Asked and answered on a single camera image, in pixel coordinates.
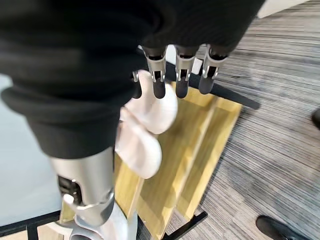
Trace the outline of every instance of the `person's foot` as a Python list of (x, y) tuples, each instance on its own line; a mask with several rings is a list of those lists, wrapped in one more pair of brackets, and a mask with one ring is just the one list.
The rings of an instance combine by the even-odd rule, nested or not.
[(312, 114), (312, 122), (320, 130), (320, 108)]
[(273, 240), (310, 240), (269, 216), (258, 216), (255, 225), (263, 234)]

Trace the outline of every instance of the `robotic arm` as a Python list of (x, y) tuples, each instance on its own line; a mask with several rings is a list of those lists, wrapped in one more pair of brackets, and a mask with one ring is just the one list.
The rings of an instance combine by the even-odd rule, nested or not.
[(207, 44), (199, 90), (209, 93), (263, 2), (0, 2), (0, 73), (13, 83), (1, 97), (25, 116), (77, 215), (99, 226), (113, 210), (116, 131), (120, 108), (141, 94), (136, 71), (147, 62), (163, 98), (166, 46), (174, 44), (176, 94), (184, 98), (196, 52)]

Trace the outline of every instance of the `black metal frame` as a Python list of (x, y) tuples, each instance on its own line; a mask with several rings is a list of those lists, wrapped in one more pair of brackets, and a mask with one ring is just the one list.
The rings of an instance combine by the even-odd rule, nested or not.
[(10, 234), (15, 234), (26, 230), (28, 240), (38, 240), (37, 227), (58, 221), (60, 217), (60, 211), (54, 211), (45, 215), (36, 216), (27, 220), (18, 221), (5, 226), (0, 226), (0, 237), (4, 237)]
[(164, 234), (162, 240), (178, 240), (194, 229), (199, 223), (208, 217), (208, 213), (203, 211), (198, 216), (194, 215), (193, 218), (185, 225), (181, 226), (179, 229), (171, 233), (170, 235)]

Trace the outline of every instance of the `metal fingertip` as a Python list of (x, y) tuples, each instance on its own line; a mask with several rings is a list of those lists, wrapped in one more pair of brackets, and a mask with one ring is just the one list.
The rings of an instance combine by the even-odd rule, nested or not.
[(157, 99), (163, 99), (166, 95), (166, 85), (164, 81), (157, 80), (153, 83), (153, 93)]
[(211, 78), (201, 77), (199, 82), (199, 92), (203, 95), (209, 94), (214, 86), (214, 80)]
[(140, 81), (134, 83), (134, 94), (133, 98), (134, 99), (139, 99), (142, 96), (142, 89), (140, 85)]
[(183, 99), (188, 94), (189, 81), (185, 81), (185, 77), (181, 81), (176, 81), (175, 94), (178, 98)]

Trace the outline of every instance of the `black sleeve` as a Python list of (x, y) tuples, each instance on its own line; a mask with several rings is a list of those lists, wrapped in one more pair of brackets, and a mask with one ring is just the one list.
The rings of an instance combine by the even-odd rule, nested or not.
[(115, 143), (137, 45), (212, 44), (229, 54), (263, 0), (2, 0), (1, 97), (49, 156), (77, 159)]

